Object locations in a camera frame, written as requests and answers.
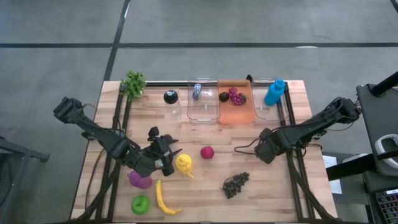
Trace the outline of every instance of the black object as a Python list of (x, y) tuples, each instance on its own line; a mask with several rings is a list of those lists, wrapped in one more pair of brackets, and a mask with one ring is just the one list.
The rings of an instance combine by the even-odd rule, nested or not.
[(384, 223), (398, 223), (398, 189), (376, 192), (374, 197)]
[(379, 97), (396, 85), (398, 85), (398, 72), (395, 72), (377, 85), (370, 85), (369, 90), (373, 96)]
[(350, 175), (362, 174), (365, 171), (377, 171), (372, 154), (359, 157), (326, 169), (329, 181), (341, 179)]
[(359, 118), (360, 114), (361, 110), (350, 99), (338, 97), (323, 111), (302, 124), (281, 126), (273, 130), (264, 129), (254, 151), (260, 160), (270, 164), (275, 156), (292, 149), (305, 148), (315, 134), (335, 123), (352, 123)]
[(369, 90), (369, 85), (357, 86), (356, 91), (358, 100), (361, 103), (363, 119), (373, 152), (373, 163), (375, 163), (380, 174), (398, 177), (397, 170), (382, 161), (382, 159), (394, 157), (397, 152), (395, 144), (392, 141), (383, 141), (383, 146), (386, 150), (384, 154), (378, 154), (374, 147), (379, 138), (387, 134), (398, 134), (398, 116), (396, 113), (398, 111), (398, 93), (391, 89), (385, 91), (380, 97), (376, 97)]
[(249, 74), (249, 75), (246, 76), (246, 80), (249, 80), (250, 83), (252, 83), (253, 82), (253, 77)]
[(21, 180), (27, 169), (30, 158), (37, 158), (40, 162), (47, 162), (50, 154), (43, 154), (17, 144), (11, 143), (4, 138), (0, 138), (0, 162), (3, 164), (8, 156), (16, 156), (21, 159), (16, 175), (11, 178), (11, 185), (7, 190), (7, 194), (2, 198), (2, 210), (0, 210), (0, 224), (9, 223), (12, 208), (17, 200), (18, 189), (21, 185)]
[(176, 91), (174, 90), (167, 90), (164, 94), (163, 94), (163, 99), (166, 103), (168, 104), (174, 104), (175, 102), (178, 101), (178, 94)]
[(227, 199), (233, 198), (236, 194), (242, 191), (242, 186), (245, 185), (246, 181), (249, 180), (249, 174), (247, 172), (228, 177), (223, 184), (222, 190)]
[[(169, 144), (178, 140), (172, 139), (171, 136), (168, 136), (167, 142), (163, 136), (160, 138), (149, 136), (152, 143), (149, 147), (141, 149), (134, 141), (127, 138), (123, 130), (102, 128), (87, 118), (80, 101), (74, 98), (64, 97), (53, 112), (54, 116), (65, 124), (77, 124), (90, 133), (113, 159), (123, 166), (134, 169), (141, 177), (148, 177), (153, 171), (167, 169), (172, 165), (171, 161), (176, 153), (170, 150)], [(116, 131), (122, 132), (124, 136), (120, 137)]]
[(229, 99), (229, 94), (227, 92), (222, 92), (220, 93), (218, 98), (220, 99), (221, 102), (227, 102)]
[(368, 219), (373, 223), (383, 223), (385, 215), (382, 213), (377, 201), (377, 193), (398, 188), (398, 177), (381, 175), (378, 172), (367, 171), (362, 174), (366, 193), (368, 194), (369, 209), (367, 210)]

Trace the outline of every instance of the yellow toy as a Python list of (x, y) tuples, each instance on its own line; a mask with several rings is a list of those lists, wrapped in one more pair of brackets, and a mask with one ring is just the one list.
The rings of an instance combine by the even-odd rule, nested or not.
[(186, 154), (179, 155), (175, 160), (175, 165), (182, 174), (188, 175), (193, 178), (193, 176), (191, 175), (191, 171), (193, 169), (191, 157)]
[(156, 182), (156, 199), (157, 199), (157, 205), (166, 214), (175, 215), (177, 212), (182, 210), (181, 208), (174, 210), (166, 207), (166, 205), (163, 202), (162, 183), (160, 183), (160, 180), (157, 180)]

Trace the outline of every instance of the green apple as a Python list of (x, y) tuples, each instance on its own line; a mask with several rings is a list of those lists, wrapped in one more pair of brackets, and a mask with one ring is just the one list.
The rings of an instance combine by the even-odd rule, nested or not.
[(149, 198), (145, 195), (135, 197), (131, 203), (131, 210), (136, 215), (145, 214), (150, 207)]

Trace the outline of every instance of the black stand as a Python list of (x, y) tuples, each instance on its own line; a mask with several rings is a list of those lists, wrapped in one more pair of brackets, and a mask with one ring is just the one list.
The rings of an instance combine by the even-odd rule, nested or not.
[(0, 156), (18, 156), (22, 161), (17, 171), (17, 175), (12, 179), (11, 188), (6, 196), (7, 198), (3, 205), (2, 214), (0, 214), (0, 224), (6, 224), (9, 223), (12, 208), (16, 201), (18, 188), (25, 174), (30, 158), (37, 158), (40, 162), (47, 162), (50, 154), (43, 154), (35, 150), (13, 144), (4, 138), (0, 138)]
[(355, 160), (335, 165), (326, 169), (329, 181), (341, 179), (355, 174), (362, 174), (366, 171), (376, 171), (373, 154), (359, 157)]

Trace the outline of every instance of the orange cutting board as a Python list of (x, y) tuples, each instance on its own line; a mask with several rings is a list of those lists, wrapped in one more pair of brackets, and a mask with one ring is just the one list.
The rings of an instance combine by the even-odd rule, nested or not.
[(227, 92), (231, 87), (238, 89), (238, 93), (245, 94), (248, 99), (245, 104), (235, 106), (232, 100), (220, 102), (221, 124), (249, 124), (255, 119), (253, 95), (249, 80), (219, 80), (218, 93)]

